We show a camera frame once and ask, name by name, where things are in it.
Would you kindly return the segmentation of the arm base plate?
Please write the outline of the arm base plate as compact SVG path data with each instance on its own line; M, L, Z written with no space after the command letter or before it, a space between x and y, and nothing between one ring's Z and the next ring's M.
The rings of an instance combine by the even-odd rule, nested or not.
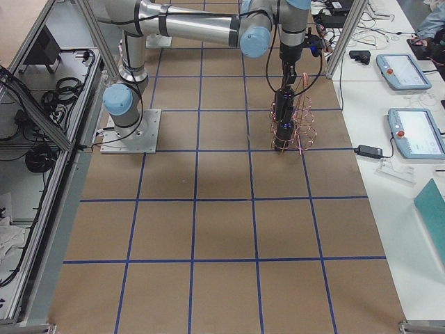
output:
M112 130L104 132L100 152L104 154L138 154L156 152L161 121L160 109L145 109L142 121L129 128L115 127L111 116L107 127Z
M170 48L171 44L172 44L172 37L153 33L146 37L145 48L146 49Z

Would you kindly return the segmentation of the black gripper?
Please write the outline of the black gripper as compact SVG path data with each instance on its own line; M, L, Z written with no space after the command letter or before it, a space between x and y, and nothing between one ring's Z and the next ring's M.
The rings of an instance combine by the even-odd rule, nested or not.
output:
M280 33L280 59L282 60L282 90L291 90L297 78L295 63L301 58L302 50L308 48L313 57L321 55L321 39L312 33L312 29L288 31L284 27Z

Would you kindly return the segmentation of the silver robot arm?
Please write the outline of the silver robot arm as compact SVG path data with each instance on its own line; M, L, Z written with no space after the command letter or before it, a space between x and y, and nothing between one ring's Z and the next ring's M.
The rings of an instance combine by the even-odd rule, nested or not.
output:
M310 1L244 1L238 14L210 13L152 1L105 1L107 16L97 21L118 26L123 32L120 76L125 81L136 75L146 77L141 63L145 37L155 33L212 42L239 48L249 58L263 56L272 41L271 31L281 29L280 59L282 84L275 91L274 116L276 137L291 138L293 121L292 85L296 80L296 63L305 47L315 47L317 37L307 28Z

